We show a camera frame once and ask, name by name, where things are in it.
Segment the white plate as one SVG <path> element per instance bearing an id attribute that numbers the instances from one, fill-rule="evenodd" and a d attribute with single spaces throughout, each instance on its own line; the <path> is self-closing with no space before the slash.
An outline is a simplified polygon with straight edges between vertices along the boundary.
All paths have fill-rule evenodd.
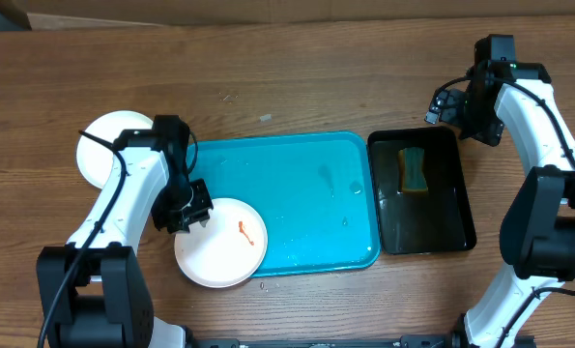
<path id="1" fill-rule="evenodd" d="M 112 143 L 123 130 L 149 130 L 153 121 L 136 111 L 117 110 L 106 113 L 88 126 L 85 132 Z M 110 150 L 85 136 L 80 136 L 76 147 L 76 164 L 92 186 L 102 189 L 113 164 Z"/>
<path id="2" fill-rule="evenodd" d="M 213 201 L 206 224 L 194 223 L 175 236 L 174 252 L 183 274 L 210 288 L 239 284 L 256 272 L 268 248 L 265 222 L 234 198 Z"/>

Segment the yellow green sponge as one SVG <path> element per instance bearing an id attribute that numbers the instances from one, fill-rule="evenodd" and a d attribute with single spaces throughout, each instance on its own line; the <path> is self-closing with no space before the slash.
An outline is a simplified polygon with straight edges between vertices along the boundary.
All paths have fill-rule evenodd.
<path id="1" fill-rule="evenodd" d="M 404 193 L 427 192 L 428 186 L 424 176 L 424 150 L 419 147 L 408 147 L 397 155 L 399 165 L 400 191 Z"/>

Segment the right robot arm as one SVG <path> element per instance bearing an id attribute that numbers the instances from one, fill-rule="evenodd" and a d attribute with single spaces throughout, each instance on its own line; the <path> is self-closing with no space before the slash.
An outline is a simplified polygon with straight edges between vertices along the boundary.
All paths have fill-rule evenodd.
<path id="1" fill-rule="evenodd" d="M 552 79 L 540 63 L 521 63 L 510 35 L 476 42 L 474 64 L 433 94 L 425 120 L 444 122 L 496 146 L 511 135 L 526 175 L 501 224 L 503 266 L 479 302 L 435 347 L 533 347 L 519 335 L 551 294 L 575 297 L 575 140 L 557 108 Z"/>

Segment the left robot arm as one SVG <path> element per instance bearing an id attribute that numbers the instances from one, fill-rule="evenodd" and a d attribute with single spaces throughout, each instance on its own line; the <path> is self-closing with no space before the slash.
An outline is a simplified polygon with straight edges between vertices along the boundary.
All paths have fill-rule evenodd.
<path id="1" fill-rule="evenodd" d="M 44 347 L 189 347 L 183 326 L 156 317 L 136 253 L 147 221 L 169 233 L 205 225 L 213 203 L 187 159 L 196 141 L 177 115 L 112 142 L 89 132 L 113 167 L 88 217 L 63 246 L 46 246 L 36 265 Z"/>

